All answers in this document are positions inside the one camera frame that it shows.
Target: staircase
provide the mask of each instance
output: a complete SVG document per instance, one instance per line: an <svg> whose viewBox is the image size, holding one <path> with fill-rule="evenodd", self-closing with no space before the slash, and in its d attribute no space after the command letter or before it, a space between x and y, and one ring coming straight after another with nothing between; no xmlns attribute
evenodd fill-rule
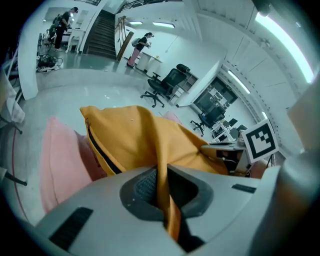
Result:
<svg viewBox="0 0 320 256"><path fill-rule="evenodd" d="M96 18L83 52L116 59L115 49L115 15L102 10Z"/></svg>

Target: backpack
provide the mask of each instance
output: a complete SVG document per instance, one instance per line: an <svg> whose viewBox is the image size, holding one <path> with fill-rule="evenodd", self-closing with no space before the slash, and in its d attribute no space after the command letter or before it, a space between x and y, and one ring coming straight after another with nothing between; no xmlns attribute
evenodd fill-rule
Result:
<svg viewBox="0 0 320 256"><path fill-rule="evenodd" d="M61 15L59 15L58 17L56 17L56 18L53 20L53 23L54 23L54 27L55 27L55 28L57 28L57 27L59 26L61 20L62 20L62 16L61 16Z"/></svg>
<svg viewBox="0 0 320 256"><path fill-rule="evenodd" d="M139 38L139 37L136 38L136 39L134 39L134 40L131 42L132 46L133 46L133 47L136 47L140 39L141 39L141 38Z"/></svg>

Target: black pants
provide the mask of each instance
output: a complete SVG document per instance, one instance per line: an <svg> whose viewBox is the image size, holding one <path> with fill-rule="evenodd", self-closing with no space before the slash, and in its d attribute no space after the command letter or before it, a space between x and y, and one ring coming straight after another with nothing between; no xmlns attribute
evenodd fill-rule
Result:
<svg viewBox="0 0 320 256"><path fill-rule="evenodd" d="M62 36L64 35L64 32L65 32L65 29L63 27L60 27L58 26L56 28L56 39L55 39L55 45L54 47L56 49L59 49L60 48L60 44L61 44L61 41L62 41Z"/></svg>

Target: floor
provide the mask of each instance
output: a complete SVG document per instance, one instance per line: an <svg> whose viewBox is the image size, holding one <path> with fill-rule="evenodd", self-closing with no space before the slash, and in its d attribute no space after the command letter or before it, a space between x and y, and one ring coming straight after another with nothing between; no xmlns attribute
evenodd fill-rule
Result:
<svg viewBox="0 0 320 256"><path fill-rule="evenodd" d="M0 166L7 168L12 173L13 157L15 176L28 182L27 186L16 185L26 217L19 206L14 183L5 178L2 183L2 190L13 212L23 219L27 218L32 225L36 225L45 215L39 187L39 159L41 157L42 137L50 116L57 117L59 121L82 135L86 134L86 127L79 108L89 105L96 106L99 109L139 105L148 108L156 116L162 116L167 111L171 111L191 131L193 131L194 125L190 121L199 121L197 113L190 107L177 108L163 101L165 103L164 108L160 104L152 108L152 99L140 98L143 91L148 89L148 77L135 69L127 68L125 60L115 63L115 61L106 58L100 59L99 56L76 55L74 53L63 55L65 53L61 52L58 54L63 57L63 69L80 68L83 69L81 72L84 74L88 67L101 71L107 69L110 72L126 75L122 76L123 80L127 78L127 75L130 76L131 82L129 86L127 82L121 84L117 81L117 83L114 83L110 78L104 83L83 84L75 78L74 85L44 89L35 98L20 103L25 112L25 120L19 125L23 134L16 133L14 154L12 155L14 130L6 128L2 131L2 133L6 133L6 139L3 143L1 141L2 158L0 159ZM205 129L203 139L208 142L211 140L211 133L208 128Z"/></svg>
<svg viewBox="0 0 320 256"><path fill-rule="evenodd" d="M108 72L116 72L120 74L130 75L135 78L146 78L146 73L127 67L127 60L122 58L121 61L114 59L92 55L92 54L76 54L75 50L68 53L65 51L55 52L53 49L46 54L52 55L58 59L60 69L92 69L103 70Z"/></svg>

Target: gray floor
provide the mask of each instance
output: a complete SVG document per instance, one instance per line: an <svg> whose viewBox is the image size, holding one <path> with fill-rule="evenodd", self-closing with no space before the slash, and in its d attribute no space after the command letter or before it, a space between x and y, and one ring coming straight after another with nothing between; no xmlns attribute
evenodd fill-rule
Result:
<svg viewBox="0 0 320 256"><path fill-rule="evenodd" d="M55 52L50 50L47 54L56 58L62 59L60 69L92 69L103 70L108 72L116 72L124 75L130 75L135 78L146 78L146 73L136 69L128 67L127 60L122 58L121 61L116 61L107 57L92 55L92 54L76 54L74 50L66 53L65 51Z"/></svg>
<svg viewBox="0 0 320 256"><path fill-rule="evenodd" d="M15 176L28 182L27 186L18 184L17 191L27 219L32 225L36 225L45 215L39 186L39 162L42 138L49 117L55 116L59 121L85 135L86 126L79 111L80 107L92 105L104 109L139 105L148 108L156 116L163 116L167 111L171 111L187 129L200 134L199 130L194 131L194 126L190 124L191 120L196 122L199 120L197 113L190 107L177 108L163 99L164 108L160 104L152 108L152 99L140 98L144 91L151 90L147 82L148 77L127 68L125 60L118 63L99 56L61 52L57 57L63 58L62 68L66 70L47 74L47 78L50 77L47 79L47 87L35 98L21 102L25 120L19 127L23 130L23 134L16 134L14 144ZM64 83L68 76L72 79ZM10 173L13 172L11 165L13 131L13 129L2 131L2 135L5 132L5 141L3 143L1 141L1 150L6 154L2 155L0 165L7 168ZM205 129L203 139L208 142L211 140L208 128ZM2 190L13 212L24 219L14 183L4 179Z"/></svg>

